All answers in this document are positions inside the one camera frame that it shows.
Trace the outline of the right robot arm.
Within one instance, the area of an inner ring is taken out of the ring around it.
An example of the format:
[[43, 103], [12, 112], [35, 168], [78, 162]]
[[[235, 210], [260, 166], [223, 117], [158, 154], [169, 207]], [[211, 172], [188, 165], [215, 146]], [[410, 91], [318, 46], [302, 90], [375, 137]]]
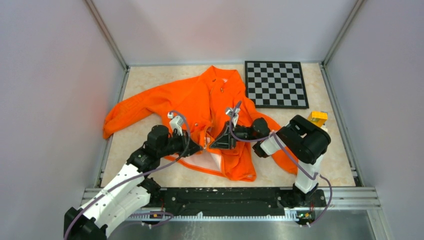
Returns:
[[276, 132], [269, 129], [263, 117], [255, 119], [249, 127], [232, 120], [225, 123], [210, 147], [232, 150], [237, 142], [253, 143], [253, 151], [260, 158], [283, 152], [298, 171], [292, 189], [281, 196], [280, 204], [286, 208], [311, 206], [321, 161], [331, 143], [327, 132], [300, 115]]

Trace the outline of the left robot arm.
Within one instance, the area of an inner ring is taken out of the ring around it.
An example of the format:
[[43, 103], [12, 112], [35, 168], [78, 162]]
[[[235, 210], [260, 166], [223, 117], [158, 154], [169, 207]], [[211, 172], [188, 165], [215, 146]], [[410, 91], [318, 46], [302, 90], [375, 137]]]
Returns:
[[162, 158], [189, 157], [203, 150], [186, 130], [170, 131], [155, 125], [143, 145], [134, 151], [118, 174], [92, 199], [64, 216], [65, 240], [106, 240], [138, 209], [160, 202], [160, 185], [148, 176], [162, 170]]

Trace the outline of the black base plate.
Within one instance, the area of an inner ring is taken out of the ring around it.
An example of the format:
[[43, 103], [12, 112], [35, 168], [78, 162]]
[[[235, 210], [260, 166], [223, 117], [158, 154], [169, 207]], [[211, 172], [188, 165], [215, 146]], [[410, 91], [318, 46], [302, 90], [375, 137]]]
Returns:
[[150, 198], [148, 207], [175, 216], [267, 217], [284, 216], [294, 208], [325, 207], [324, 191], [301, 196], [291, 188], [280, 187], [169, 187]]

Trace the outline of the black white checkerboard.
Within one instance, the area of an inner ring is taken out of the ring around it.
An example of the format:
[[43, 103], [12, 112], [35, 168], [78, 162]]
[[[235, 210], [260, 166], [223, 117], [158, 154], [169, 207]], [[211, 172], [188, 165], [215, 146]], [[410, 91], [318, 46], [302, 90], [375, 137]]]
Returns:
[[257, 108], [309, 108], [300, 62], [247, 60], [244, 77], [245, 95]]

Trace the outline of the orange zip jacket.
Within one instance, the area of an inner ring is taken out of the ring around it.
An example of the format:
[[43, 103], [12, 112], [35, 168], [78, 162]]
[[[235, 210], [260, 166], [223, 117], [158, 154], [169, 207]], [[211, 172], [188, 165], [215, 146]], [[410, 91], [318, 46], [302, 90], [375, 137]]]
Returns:
[[209, 146], [230, 119], [226, 109], [237, 103], [241, 104], [238, 124], [250, 126], [254, 120], [263, 118], [270, 130], [280, 129], [274, 119], [256, 109], [245, 90], [237, 70], [211, 66], [198, 76], [162, 84], [119, 102], [104, 120], [103, 137], [107, 139], [151, 114], [159, 115], [168, 126], [168, 112], [176, 110], [185, 116], [191, 138], [209, 154], [206, 160], [182, 159], [185, 167], [231, 181], [253, 182], [257, 174], [249, 143], [238, 142], [234, 149]]

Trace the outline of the aluminium front rail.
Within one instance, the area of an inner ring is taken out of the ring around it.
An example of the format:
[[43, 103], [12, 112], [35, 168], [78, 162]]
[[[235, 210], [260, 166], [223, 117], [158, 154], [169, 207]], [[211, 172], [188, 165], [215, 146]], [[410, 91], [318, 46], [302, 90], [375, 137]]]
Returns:
[[288, 187], [168, 187], [149, 193], [136, 187], [128, 193], [87, 189], [81, 208], [100, 224], [125, 220], [288, 221], [308, 226], [323, 211], [379, 210], [371, 187], [322, 187], [311, 197], [289, 206]]

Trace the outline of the yellow red toy blocks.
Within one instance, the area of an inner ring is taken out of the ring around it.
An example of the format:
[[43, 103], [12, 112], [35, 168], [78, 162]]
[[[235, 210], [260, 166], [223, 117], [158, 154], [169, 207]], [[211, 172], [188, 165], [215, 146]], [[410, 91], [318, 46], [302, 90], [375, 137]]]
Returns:
[[312, 124], [316, 125], [317, 127], [321, 128], [324, 131], [328, 131], [326, 127], [326, 122], [329, 118], [329, 115], [327, 112], [324, 111], [312, 111], [309, 116], [307, 117], [307, 120], [311, 122]]

